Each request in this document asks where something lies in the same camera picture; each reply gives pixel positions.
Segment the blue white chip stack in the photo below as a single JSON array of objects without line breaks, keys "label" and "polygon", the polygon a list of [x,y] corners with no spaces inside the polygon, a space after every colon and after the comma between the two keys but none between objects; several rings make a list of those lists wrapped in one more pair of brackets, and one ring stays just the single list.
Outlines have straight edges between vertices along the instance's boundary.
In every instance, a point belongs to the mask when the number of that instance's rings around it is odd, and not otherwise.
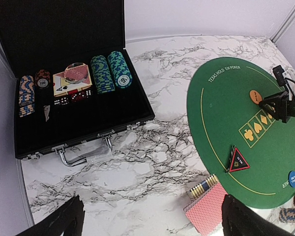
[{"label": "blue white chip stack", "polygon": [[295,208],[282,208],[279,212],[279,220],[283,223],[295,223]]}]

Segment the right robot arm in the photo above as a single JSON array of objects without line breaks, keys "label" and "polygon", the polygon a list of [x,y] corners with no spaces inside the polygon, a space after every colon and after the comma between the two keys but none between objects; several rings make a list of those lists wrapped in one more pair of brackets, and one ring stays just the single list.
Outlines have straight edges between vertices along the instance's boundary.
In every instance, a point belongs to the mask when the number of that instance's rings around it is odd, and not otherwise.
[{"label": "right robot arm", "polygon": [[[285,91],[265,97],[258,105],[276,120],[284,123],[295,117],[295,95],[287,81],[295,81],[276,75],[277,83]],[[290,236],[291,233],[267,222],[232,195],[226,195],[222,204],[222,226],[226,236]]]}]

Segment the blue small blind button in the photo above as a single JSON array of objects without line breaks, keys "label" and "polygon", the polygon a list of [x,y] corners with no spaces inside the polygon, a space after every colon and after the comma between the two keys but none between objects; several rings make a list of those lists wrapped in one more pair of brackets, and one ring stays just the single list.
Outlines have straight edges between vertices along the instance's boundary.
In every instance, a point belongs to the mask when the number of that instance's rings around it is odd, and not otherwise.
[{"label": "blue small blind button", "polygon": [[295,188],[295,171],[290,171],[288,174],[288,183],[292,188]]}]

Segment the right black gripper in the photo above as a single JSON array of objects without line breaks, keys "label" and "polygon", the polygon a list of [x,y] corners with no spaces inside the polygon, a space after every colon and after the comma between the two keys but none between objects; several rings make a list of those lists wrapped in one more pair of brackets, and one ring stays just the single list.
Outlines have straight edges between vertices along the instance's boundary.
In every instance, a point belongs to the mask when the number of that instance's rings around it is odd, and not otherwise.
[{"label": "right black gripper", "polygon": [[289,93],[287,91],[279,92],[273,96],[265,97],[259,102],[259,107],[267,114],[273,116],[276,120],[287,123],[290,119],[288,116]]}]

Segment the orange big blind button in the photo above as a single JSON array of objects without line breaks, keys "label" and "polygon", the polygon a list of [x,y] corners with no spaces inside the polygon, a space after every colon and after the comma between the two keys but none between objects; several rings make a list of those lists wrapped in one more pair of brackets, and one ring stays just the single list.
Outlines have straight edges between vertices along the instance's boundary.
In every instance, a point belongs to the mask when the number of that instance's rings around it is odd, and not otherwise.
[{"label": "orange big blind button", "polygon": [[257,105],[259,105],[259,103],[263,100],[262,96],[256,90],[251,90],[249,92],[249,96],[252,102]]}]

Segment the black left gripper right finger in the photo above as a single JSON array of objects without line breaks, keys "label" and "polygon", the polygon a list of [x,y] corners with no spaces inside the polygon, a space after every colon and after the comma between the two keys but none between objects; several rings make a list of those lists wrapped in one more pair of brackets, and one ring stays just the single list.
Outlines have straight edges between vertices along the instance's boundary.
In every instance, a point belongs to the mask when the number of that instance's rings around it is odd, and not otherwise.
[{"label": "black left gripper right finger", "polygon": [[287,231],[260,217],[253,210],[227,194],[222,204],[222,227],[225,236],[286,236]]}]

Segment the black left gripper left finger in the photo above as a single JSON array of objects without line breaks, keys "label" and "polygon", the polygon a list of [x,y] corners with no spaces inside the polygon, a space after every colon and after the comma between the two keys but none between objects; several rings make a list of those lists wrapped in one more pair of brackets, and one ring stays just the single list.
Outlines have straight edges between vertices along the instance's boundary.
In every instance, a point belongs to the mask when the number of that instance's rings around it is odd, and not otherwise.
[{"label": "black left gripper left finger", "polygon": [[81,236],[84,218],[84,204],[77,195],[17,236]]}]

